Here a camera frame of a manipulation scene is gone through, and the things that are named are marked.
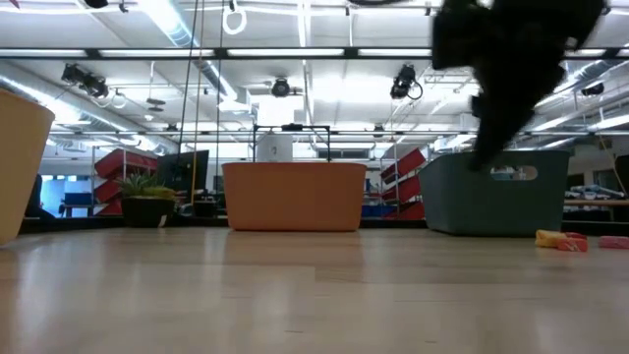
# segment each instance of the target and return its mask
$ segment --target red panel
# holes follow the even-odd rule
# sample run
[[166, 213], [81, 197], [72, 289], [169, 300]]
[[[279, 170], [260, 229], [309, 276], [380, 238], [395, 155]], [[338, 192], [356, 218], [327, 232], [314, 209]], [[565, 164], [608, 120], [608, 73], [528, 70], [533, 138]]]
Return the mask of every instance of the red panel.
[[400, 215], [398, 217], [397, 210], [389, 213], [384, 218], [398, 220], [421, 220], [426, 217], [424, 213], [424, 203], [413, 202], [400, 206]]
[[94, 194], [100, 203], [108, 203], [120, 194], [120, 186], [115, 180], [109, 180], [98, 186], [94, 190]]
[[395, 186], [389, 188], [382, 194], [384, 201], [399, 200], [399, 203], [405, 203], [414, 196], [419, 195], [422, 192], [420, 186], [420, 178], [418, 176], [411, 176], [399, 184], [400, 198], [396, 198]]
[[122, 204], [119, 198], [112, 200], [111, 202], [109, 202], [108, 206], [106, 206], [103, 210], [98, 212], [98, 215], [101, 215], [101, 216], [121, 215], [121, 214], [122, 214]]
[[[96, 162], [94, 168], [100, 178], [112, 179], [112, 176], [121, 173], [124, 159], [124, 151], [117, 148]], [[154, 171], [157, 169], [157, 159], [127, 151], [127, 169], [129, 172]]]
[[[403, 177], [407, 173], [420, 167], [424, 162], [426, 162], [426, 158], [418, 148], [415, 148], [397, 161], [397, 173], [399, 177]], [[395, 163], [382, 171], [380, 177], [387, 184], [395, 182]]]

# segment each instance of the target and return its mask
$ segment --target storage bin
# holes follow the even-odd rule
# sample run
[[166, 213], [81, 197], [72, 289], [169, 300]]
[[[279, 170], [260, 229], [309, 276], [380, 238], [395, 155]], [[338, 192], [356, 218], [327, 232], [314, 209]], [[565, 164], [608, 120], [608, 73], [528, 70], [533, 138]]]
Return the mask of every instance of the storage bin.
[[358, 163], [223, 164], [229, 225], [250, 231], [354, 231], [367, 167]]
[[[506, 151], [479, 172], [471, 152], [441, 156], [420, 171], [426, 222], [456, 235], [530, 236], [561, 228], [567, 151]], [[532, 180], [491, 175], [494, 166], [533, 166]]]

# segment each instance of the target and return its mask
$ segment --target plant pot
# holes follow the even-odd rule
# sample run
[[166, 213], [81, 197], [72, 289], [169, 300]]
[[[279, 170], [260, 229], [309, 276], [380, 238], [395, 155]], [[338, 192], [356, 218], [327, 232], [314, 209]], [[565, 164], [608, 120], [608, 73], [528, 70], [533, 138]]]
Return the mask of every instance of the plant pot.
[[122, 215], [129, 227], [162, 227], [173, 215], [175, 201], [129, 197], [122, 200]]

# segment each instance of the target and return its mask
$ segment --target potted plant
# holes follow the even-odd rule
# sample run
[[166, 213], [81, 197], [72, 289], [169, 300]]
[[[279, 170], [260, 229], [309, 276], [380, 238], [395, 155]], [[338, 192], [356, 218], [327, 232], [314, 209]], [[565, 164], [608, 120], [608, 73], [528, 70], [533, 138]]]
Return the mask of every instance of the potted plant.
[[132, 174], [118, 181], [122, 215], [130, 227], [162, 227], [175, 210], [175, 191], [159, 185], [157, 176]]

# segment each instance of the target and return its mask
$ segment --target ceiling light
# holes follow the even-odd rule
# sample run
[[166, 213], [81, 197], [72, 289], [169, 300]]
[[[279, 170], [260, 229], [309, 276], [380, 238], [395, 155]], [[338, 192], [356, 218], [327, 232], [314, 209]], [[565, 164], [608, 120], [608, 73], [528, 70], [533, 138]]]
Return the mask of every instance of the ceiling light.
[[539, 126], [531, 129], [534, 132], [539, 132], [539, 131], [543, 131], [546, 129], [551, 129], [554, 127], [559, 126], [560, 124], [563, 124], [567, 121], [569, 121], [572, 117], [561, 117], [561, 118], [555, 118], [553, 120], [547, 121], [545, 123], [541, 123], [539, 124]]
[[295, 49], [228, 49], [230, 56], [264, 57], [264, 56], [341, 56], [340, 48], [295, 48]]
[[63, 121], [63, 120], [55, 120], [52, 122], [54, 125], [90, 125], [89, 121]]
[[574, 138], [563, 139], [563, 140], [556, 141], [554, 143], [550, 143], [548, 145], [545, 145], [542, 148], [557, 148], [557, 147], [560, 147], [560, 146], [562, 146], [564, 144], [570, 143], [573, 140], [574, 140]]
[[600, 129], [616, 127], [616, 126], [627, 124], [627, 123], [629, 123], [629, 114], [615, 117], [615, 118], [605, 119], [603, 121], [598, 122], [597, 124], [593, 124], [589, 126], [588, 130], [596, 131]]
[[408, 56], [408, 57], [430, 57], [430, 49], [359, 49], [360, 56]]
[[0, 49], [0, 56], [9, 57], [87, 57], [80, 49]]
[[105, 58], [126, 57], [195, 57], [214, 56], [212, 49], [102, 49], [100, 55]]
[[567, 57], [596, 57], [600, 56], [605, 52], [604, 49], [581, 49], [576, 52], [568, 52], [566, 53]]

